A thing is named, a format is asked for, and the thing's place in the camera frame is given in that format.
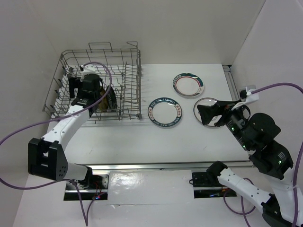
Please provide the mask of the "yellow patterned plate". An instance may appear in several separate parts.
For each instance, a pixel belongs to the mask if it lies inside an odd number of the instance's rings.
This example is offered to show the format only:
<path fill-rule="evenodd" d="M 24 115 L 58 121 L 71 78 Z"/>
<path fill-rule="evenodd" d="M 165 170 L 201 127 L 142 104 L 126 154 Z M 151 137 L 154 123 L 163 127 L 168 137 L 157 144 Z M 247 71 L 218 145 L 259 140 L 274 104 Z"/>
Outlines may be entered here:
<path fill-rule="evenodd" d="M 100 96 L 103 96 L 104 94 L 105 94 L 105 89 L 101 86 L 100 87 Z M 99 108 L 99 110 L 102 112 L 102 113 L 104 113 L 104 112 L 106 112 L 107 111 L 107 109 L 108 109 L 108 103 L 107 103 L 107 98 L 106 97 L 104 97 L 102 100 L 101 100 L 101 102 L 98 104 L 98 108 Z"/>

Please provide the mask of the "black round plate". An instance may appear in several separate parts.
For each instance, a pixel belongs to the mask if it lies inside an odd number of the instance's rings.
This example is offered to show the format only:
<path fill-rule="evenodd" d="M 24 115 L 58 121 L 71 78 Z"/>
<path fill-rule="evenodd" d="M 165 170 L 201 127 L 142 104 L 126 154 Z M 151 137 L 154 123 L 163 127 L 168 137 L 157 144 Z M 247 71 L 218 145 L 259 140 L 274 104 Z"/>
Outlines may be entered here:
<path fill-rule="evenodd" d="M 107 89 L 109 90 L 107 94 L 107 105 L 109 110 L 112 112 L 115 112 L 117 109 L 117 100 L 116 100 L 116 95 L 111 86 L 108 86 Z"/>

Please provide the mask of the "white plate teal lettered rim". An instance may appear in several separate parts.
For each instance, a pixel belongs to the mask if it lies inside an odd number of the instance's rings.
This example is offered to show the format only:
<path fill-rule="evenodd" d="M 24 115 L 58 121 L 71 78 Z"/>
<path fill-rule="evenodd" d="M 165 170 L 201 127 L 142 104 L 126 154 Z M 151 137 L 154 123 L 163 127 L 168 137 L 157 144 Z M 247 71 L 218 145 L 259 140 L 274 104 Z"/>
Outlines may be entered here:
<path fill-rule="evenodd" d="M 180 122 L 183 111 L 181 105 L 174 99 L 159 97 L 149 104 L 147 114 L 154 125 L 169 128 Z"/>

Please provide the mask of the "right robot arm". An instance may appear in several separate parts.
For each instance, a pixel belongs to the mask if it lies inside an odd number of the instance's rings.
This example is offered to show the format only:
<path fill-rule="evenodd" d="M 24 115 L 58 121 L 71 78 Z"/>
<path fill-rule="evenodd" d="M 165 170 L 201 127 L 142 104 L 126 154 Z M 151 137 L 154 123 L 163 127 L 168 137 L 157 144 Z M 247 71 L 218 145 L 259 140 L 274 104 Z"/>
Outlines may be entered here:
<path fill-rule="evenodd" d="M 249 108 L 239 101 L 217 101 L 214 105 L 197 105 L 202 124 L 207 126 L 218 117 L 215 127 L 226 126 L 245 151 L 249 160 L 265 175 L 273 192 L 266 192 L 236 175 L 221 161 L 207 169 L 211 185 L 224 185 L 250 201 L 271 227 L 301 227 L 303 225 L 303 194 L 297 185 L 298 165 L 283 145 L 275 141 L 281 129 L 272 117 L 255 113 L 248 118 Z"/>

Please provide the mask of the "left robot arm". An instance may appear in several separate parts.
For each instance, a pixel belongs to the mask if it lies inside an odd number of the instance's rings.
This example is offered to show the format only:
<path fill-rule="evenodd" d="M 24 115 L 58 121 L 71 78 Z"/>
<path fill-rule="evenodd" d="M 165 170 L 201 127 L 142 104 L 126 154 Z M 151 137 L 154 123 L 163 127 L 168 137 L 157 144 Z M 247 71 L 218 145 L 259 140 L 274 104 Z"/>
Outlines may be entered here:
<path fill-rule="evenodd" d="M 102 177 L 94 175 L 88 166 L 68 162 L 64 151 L 98 108 L 100 77 L 90 73 L 84 79 L 71 78 L 69 88 L 74 101 L 67 114 L 42 138 L 33 138 L 28 143 L 28 172 L 54 181 L 76 180 L 81 188 L 87 189 L 102 181 Z"/>

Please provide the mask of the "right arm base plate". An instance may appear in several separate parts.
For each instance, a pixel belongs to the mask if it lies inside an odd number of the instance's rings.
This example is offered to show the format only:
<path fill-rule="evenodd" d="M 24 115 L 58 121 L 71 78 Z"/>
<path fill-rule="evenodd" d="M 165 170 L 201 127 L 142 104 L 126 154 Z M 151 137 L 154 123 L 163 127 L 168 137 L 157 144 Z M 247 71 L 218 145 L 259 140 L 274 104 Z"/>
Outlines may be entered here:
<path fill-rule="evenodd" d="M 195 199 L 237 196 L 236 192 L 226 186 L 211 182 L 206 172 L 192 172 L 192 178 L 188 182 L 193 186 Z"/>

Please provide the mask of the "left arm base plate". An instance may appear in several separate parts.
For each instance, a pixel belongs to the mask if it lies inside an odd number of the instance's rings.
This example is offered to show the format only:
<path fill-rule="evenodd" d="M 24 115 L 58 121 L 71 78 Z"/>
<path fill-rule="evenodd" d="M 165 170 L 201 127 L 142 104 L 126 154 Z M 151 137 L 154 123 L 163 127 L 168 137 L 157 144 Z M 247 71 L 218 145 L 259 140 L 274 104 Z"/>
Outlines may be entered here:
<path fill-rule="evenodd" d="M 94 176 L 92 182 L 84 185 L 83 181 L 73 180 L 74 183 L 68 181 L 64 191 L 64 201 L 79 201 L 79 195 L 83 201 L 96 200 L 103 201 L 108 198 L 109 173 L 101 173 Z"/>

